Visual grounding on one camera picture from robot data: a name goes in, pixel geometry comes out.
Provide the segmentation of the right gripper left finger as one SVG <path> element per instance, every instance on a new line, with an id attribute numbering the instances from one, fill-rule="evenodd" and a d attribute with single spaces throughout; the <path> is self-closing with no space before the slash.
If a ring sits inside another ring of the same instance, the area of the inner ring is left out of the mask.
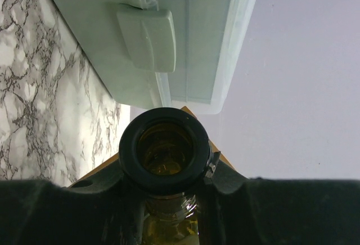
<path id="1" fill-rule="evenodd" d="M 98 172 L 70 188 L 1 181 L 1 244 L 140 244 L 140 218 L 120 171 Z"/>

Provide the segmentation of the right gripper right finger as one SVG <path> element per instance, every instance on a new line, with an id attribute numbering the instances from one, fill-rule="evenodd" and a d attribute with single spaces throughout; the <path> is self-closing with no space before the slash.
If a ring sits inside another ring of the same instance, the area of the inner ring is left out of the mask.
<path id="1" fill-rule="evenodd" d="M 358 244 L 359 181 L 247 179 L 223 162 L 197 195 L 201 244 Z"/>

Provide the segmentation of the dark green wine bottle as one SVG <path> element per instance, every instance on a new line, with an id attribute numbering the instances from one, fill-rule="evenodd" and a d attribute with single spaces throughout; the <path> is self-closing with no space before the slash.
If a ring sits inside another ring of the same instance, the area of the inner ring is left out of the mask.
<path id="1" fill-rule="evenodd" d="M 119 163 L 145 198 L 142 244 L 200 243 L 196 192 L 219 157 L 202 124 L 183 110 L 151 109 L 130 122 Z"/>

